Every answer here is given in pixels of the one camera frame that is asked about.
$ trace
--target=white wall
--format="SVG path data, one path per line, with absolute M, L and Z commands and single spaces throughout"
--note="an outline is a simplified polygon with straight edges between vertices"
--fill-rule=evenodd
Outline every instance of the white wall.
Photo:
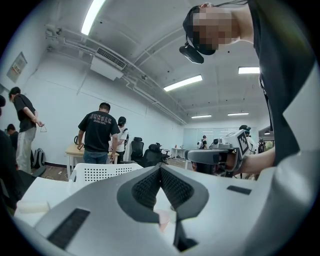
M 0 59 L 0 84 L 10 90 L 12 87 L 23 89 L 27 80 L 37 69 L 47 47 L 44 24 L 48 18 L 50 2 L 43 1 L 30 13 L 16 30 Z M 19 53 L 22 52 L 27 64 L 14 83 L 7 72 Z
M 102 102 L 110 103 L 110 114 L 115 119 L 126 117 L 130 140 L 142 137 L 144 150 L 155 142 L 166 149 L 182 144 L 181 125 L 126 88 L 124 82 L 111 81 L 88 70 L 88 64 L 48 53 L 26 83 L 23 93 L 47 129 L 40 132 L 37 128 L 32 149 L 42 148 L 47 162 L 66 164 L 65 150 L 78 135 L 78 124 L 86 114 L 98 110 Z M 15 122 L 17 114 L 6 116 L 6 122 L 9 118 Z

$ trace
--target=vr headset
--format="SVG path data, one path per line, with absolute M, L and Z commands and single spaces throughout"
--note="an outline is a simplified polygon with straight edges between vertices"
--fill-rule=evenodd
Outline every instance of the vr headset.
M 220 7 L 228 4 L 233 5 L 245 5 L 247 4 L 248 0 L 234 0 L 231 2 L 225 2 L 215 7 Z M 194 31 L 193 28 L 193 15 L 195 13 L 199 13 L 200 8 L 199 6 L 194 6 L 186 15 L 186 18 L 183 21 L 183 28 L 185 31 L 185 44 L 179 48 L 179 52 L 182 53 L 189 61 L 196 64 L 202 64 L 205 62 L 203 55 L 213 55 L 216 50 L 212 49 L 211 45 L 200 43 L 200 33 L 198 31 Z M 191 40 L 193 47 L 188 42 L 188 37 Z

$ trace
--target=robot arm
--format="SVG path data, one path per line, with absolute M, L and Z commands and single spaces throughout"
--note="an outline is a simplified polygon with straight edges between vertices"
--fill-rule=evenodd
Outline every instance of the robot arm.
M 209 147 L 210 149 L 195 149 L 185 152 L 185 159 L 195 162 L 197 171 L 200 173 L 213 174 L 216 166 L 225 166 L 228 154 L 235 154 L 234 166 L 232 169 L 223 168 L 226 177 L 232 177 L 243 162 L 244 156 L 249 150 L 245 131 L 231 132 L 221 138 L 215 138 Z

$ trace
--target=air vent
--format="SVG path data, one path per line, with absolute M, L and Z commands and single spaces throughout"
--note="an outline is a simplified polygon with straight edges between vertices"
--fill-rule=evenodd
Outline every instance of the air vent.
M 116 67 L 119 70 L 123 70 L 127 65 L 121 59 L 119 59 L 118 57 L 114 56 L 110 52 L 108 52 L 108 51 L 106 51 L 106 50 L 104 50 L 104 49 L 102 49 L 100 47 L 96 51 L 95 55 L 98 58 L 110 63 L 111 65 L 113 65 L 114 67 Z

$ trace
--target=light-colored pants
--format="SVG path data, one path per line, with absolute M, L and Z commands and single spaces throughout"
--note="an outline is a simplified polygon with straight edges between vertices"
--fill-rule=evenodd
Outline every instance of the light-colored pants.
M 18 147 L 16 150 L 16 163 L 19 170 L 22 170 L 28 174 L 31 174 L 31 143 L 36 137 L 36 127 L 32 127 L 29 130 L 19 132 L 18 135 Z

